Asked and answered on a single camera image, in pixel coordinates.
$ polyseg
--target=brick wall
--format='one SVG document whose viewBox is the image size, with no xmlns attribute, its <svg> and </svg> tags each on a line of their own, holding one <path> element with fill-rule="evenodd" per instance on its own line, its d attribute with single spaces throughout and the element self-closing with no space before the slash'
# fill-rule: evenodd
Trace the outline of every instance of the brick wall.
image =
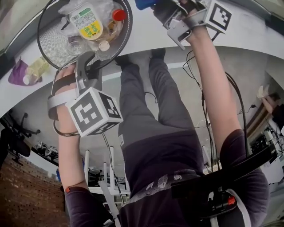
<svg viewBox="0 0 284 227">
<path fill-rule="evenodd" d="M 8 154 L 0 170 L 1 227 L 67 227 L 61 183 L 24 158 Z"/>
</svg>

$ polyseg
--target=red bottle cap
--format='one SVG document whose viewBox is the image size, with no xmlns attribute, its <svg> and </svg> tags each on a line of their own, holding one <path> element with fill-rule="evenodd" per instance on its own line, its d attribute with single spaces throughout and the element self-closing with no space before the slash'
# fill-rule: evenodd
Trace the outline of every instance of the red bottle cap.
<svg viewBox="0 0 284 227">
<path fill-rule="evenodd" d="M 122 21 L 127 18 L 127 15 L 123 9 L 116 9 L 112 12 L 112 19 L 116 21 Z"/>
</svg>

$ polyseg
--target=grey pants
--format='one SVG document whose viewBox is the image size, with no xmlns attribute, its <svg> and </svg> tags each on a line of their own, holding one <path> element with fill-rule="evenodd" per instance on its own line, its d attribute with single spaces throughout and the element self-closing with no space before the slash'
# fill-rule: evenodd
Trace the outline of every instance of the grey pants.
<svg viewBox="0 0 284 227">
<path fill-rule="evenodd" d="M 160 59 L 152 59 L 149 76 L 158 100 L 158 121 L 146 105 L 139 67 L 132 64 L 122 71 L 120 110 L 124 121 L 118 129 L 122 150 L 149 137 L 195 130 L 167 65 Z"/>
</svg>

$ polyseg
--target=wire mesh basket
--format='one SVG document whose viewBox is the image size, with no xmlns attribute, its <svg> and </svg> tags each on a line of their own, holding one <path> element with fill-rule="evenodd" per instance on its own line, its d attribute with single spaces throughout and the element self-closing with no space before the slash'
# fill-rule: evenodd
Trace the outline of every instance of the wire mesh basket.
<svg viewBox="0 0 284 227">
<path fill-rule="evenodd" d="M 109 64 L 125 47 L 132 29 L 132 11 L 127 0 L 114 0 L 119 3 L 124 11 L 127 14 L 127 18 L 124 20 L 123 28 L 119 36 L 111 42 L 110 49 L 102 52 L 96 51 L 95 57 L 90 61 L 89 65 L 97 60 L 101 60 L 101 65 L 99 68 L 105 67 Z M 59 34 L 58 28 L 60 26 L 61 18 L 65 15 L 57 15 L 50 22 L 51 15 L 48 14 L 47 9 L 51 6 L 54 6 L 56 3 L 61 3 L 60 6 L 67 4 L 66 0 L 50 0 L 46 7 L 43 9 L 41 17 L 39 19 L 38 31 L 37 31 L 37 42 L 39 50 L 43 57 L 56 69 L 61 68 L 66 65 L 69 61 L 74 58 L 74 55 L 68 53 L 66 45 L 68 38 Z M 89 47 L 86 48 L 86 51 L 92 51 Z"/>
</svg>

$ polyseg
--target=hand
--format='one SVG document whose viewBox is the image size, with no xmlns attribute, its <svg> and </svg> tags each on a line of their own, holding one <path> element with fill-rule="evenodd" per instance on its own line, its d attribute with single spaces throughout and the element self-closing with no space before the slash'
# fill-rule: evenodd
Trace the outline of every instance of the hand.
<svg viewBox="0 0 284 227">
<path fill-rule="evenodd" d="M 74 73 L 75 67 L 76 67 L 76 65 L 72 64 L 68 68 L 62 69 L 58 73 L 58 75 L 56 77 L 56 81 L 61 79 L 62 77 L 65 77 L 65 76 L 68 76 L 68 75 Z M 56 94 L 60 94 L 64 91 L 71 90 L 71 89 L 74 89 L 76 87 L 77 87 L 76 83 L 72 83 L 70 85 L 67 85 L 67 86 L 60 88 L 56 92 Z M 59 127 L 60 132 L 62 132 L 62 133 L 77 132 L 77 129 L 76 129 L 74 123 L 73 123 L 73 120 L 72 120 L 72 118 L 69 114 L 69 111 L 64 104 L 57 107 L 57 115 L 58 115 L 58 120 L 59 120 L 59 124 L 60 124 L 60 127 Z"/>
</svg>

